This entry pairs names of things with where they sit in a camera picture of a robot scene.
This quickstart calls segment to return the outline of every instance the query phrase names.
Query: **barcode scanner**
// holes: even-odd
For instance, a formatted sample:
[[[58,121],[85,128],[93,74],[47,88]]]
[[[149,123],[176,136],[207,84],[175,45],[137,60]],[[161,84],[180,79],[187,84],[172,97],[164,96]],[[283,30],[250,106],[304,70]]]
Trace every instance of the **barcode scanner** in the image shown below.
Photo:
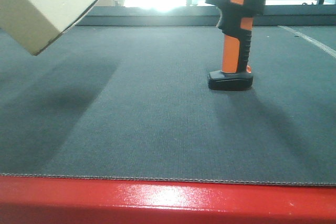
[[[266,0],[205,0],[218,7],[217,27],[224,33],[223,65],[208,75],[214,90],[246,90],[253,83],[248,65],[253,17],[264,12]]]

